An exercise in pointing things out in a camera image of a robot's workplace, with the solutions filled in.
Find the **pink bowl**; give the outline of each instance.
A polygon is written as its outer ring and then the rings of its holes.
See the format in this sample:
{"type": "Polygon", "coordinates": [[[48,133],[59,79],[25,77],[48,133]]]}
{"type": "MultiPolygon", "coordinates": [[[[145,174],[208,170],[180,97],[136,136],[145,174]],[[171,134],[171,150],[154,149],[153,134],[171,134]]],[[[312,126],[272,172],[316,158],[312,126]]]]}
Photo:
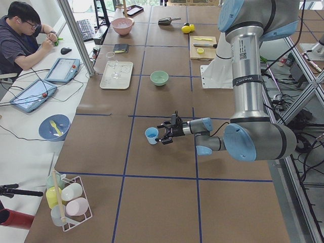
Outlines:
{"type": "Polygon", "coordinates": [[[120,35],[128,34],[131,31],[133,24],[134,22],[129,18],[114,19],[111,23],[113,29],[120,35]]]}

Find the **computer mouse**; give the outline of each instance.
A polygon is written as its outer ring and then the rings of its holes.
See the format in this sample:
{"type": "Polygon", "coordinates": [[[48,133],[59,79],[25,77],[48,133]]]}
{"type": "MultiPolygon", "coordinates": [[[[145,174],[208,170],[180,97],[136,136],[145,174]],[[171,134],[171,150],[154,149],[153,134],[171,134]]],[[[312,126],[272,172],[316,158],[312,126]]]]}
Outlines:
{"type": "Polygon", "coordinates": [[[69,53],[70,51],[72,51],[72,49],[70,47],[63,47],[61,49],[61,54],[65,55],[65,54],[69,53]]]}

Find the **man's hand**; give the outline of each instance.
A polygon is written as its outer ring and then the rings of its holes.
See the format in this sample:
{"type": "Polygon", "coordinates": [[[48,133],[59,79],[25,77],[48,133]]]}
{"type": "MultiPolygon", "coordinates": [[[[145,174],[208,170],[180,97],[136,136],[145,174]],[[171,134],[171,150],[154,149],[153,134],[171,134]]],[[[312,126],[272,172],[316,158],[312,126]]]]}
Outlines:
{"type": "Polygon", "coordinates": [[[49,33],[47,35],[47,38],[51,41],[51,42],[57,42],[57,36],[54,33],[49,33]]]}
{"type": "Polygon", "coordinates": [[[46,38],[45,41],[42,43],[42,49],[44,49],[47,52],[50,52],[50,50],[53,48],[53,42],[46,38]]]}

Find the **red cylinder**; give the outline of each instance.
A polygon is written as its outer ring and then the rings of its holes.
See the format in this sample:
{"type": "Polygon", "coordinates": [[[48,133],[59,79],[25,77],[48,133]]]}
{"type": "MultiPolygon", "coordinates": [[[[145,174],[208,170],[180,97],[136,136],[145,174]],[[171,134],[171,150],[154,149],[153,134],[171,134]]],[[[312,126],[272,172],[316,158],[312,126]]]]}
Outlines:
{"type": "Polygon", "coordinates": [[[0,225],[19,229],[30,229],[33,215],[16,212],[10,209],[0,210],[0,225]]]}

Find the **dark t-shirt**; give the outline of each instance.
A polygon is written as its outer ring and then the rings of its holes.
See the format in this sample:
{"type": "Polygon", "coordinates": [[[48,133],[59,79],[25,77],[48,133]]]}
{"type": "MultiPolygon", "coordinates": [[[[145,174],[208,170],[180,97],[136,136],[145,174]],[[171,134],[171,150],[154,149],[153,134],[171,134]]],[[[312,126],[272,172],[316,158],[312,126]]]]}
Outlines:
{"type": "Polygon", "coordinates": [[[0,18],[0,72],[20,74],[22,68],[15,63],[18,56],[29,56],[38,49],[36,37],[42,27],[39,26],[33,35],[19,35],[7,23],[7,16],[0,18]]]}

